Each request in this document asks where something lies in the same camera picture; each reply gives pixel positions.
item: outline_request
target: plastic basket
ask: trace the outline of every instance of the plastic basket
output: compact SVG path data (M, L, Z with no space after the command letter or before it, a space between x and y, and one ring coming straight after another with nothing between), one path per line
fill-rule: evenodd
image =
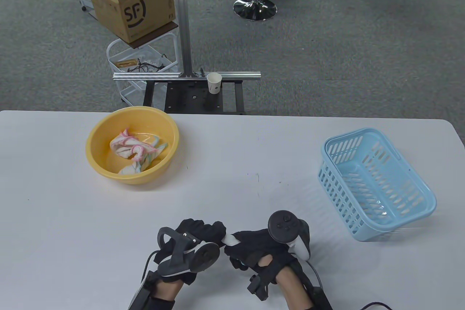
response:
M436 197L380 131L364 128L328 139L318 177L359 241L427 217Z

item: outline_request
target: basket handle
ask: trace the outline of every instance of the basket handle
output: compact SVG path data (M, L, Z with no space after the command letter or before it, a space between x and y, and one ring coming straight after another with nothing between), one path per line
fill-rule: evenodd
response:
M106 48L106 59L110 60L110 49L115 45L117 44L118 42L123 42L122 39L116 39L115 41L113 41L111 44L108 45L108 47Z

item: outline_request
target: white wire cart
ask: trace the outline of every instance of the white wire cart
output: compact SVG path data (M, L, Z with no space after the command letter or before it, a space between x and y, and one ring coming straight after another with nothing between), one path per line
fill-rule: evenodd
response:
M171 38L173 40L175 56L174 61L170 61L168 57L166 57L166 55L159 53L153 47L158 40L163 38ZM123 44L126 47L126 49L124 51L110 56L110 51L116 44L120 44L119 46ZM148 62L153 65L163 67L160 70L149 70L150 72L177 72L178 65L181 61L178 49L178 36L174 32L170 31L137 48L131 48L122 39L116 39L108 45L106 49L106 58L108 59L108 64L110 64L110 69L113 73L127 72L128 70L133 69L134 67L118 68L116 66L116 62L126 61L129 59L138 59L141 63ZM116 81L116 87L118 88L118 92L120 94L121 99L124 102L126 102L129 106L143 104L144 94L146 90L145 81ZM155 99L163 98L166 94L166 84L164 83L155 84L155 89Z

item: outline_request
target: cable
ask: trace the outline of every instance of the cable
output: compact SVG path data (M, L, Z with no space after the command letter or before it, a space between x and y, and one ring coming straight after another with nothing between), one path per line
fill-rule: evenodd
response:
M144 268L144 273L142 274L142 280L141 280L141 282L144 281L145 274L146 274L147 268L148 268L148 264L149 264L149 262L150 262L150 258L151 258L155 253L157 253L157 252L160 252L160 251L159 251L159 250L154 250L154 251L153 251L152 253L150 253L150 255L148 256L147 262L146 262L146 265L145 265L145 268Z
M306 260L306 262L312 268L312 270L314 271L314 273L315 273L315 275L317 277L317 280L318 280L318 284L319 284L321 290L323 290L323 285L321 284L321 279L319 278L319 275L318 275L317 271L315 270L314 266L308 260Z
M318 280L319 287L321 288L321 290L323 290L323 285L321 284L321 279L319 278L319 275L318 275L317 271L315 270L314 266L308 260L306 260L306 262L312 268L312 270L314 271L314 273L315 273L315 275L317 277L317 280ZM371 303L365 305L364 307L362 307L360 310L366 310L370 306L374 306L374 305L380 305L380 306L385 307L388 310L392 310L388 305L386 305L386 304L384 304L382 302L371 302Z
M143 73L150 73L151 72L150 67L155 68L157 71L159 71L160 69L163 69L165 67L163 64L161 66L157 67L156 65L150 64L150 63L148 63L146 61L144 63L141 63L140 59L137 59L137 61L139 62L138 66L136 66L135 68L128 69L128 73L136 71L136 70L137 70L138 73L140 73L141 69L142 69Z
M367 309L367 308L369 308L370 306L373 306L373 305L380 305L380 306L385 307L388 310L392 310L388 305L386 305L386 304L384 304L382 302L371 302L371 303L365 305L364 307L362 307L360 310L365 310L365 309Z

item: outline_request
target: wrist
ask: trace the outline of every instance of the wrist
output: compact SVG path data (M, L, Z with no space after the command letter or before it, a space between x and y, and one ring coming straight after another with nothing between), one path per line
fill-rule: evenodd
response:
M184 282L181 280L174 282L159 280L151 293L151 297L171 302L176 298L183 285Z

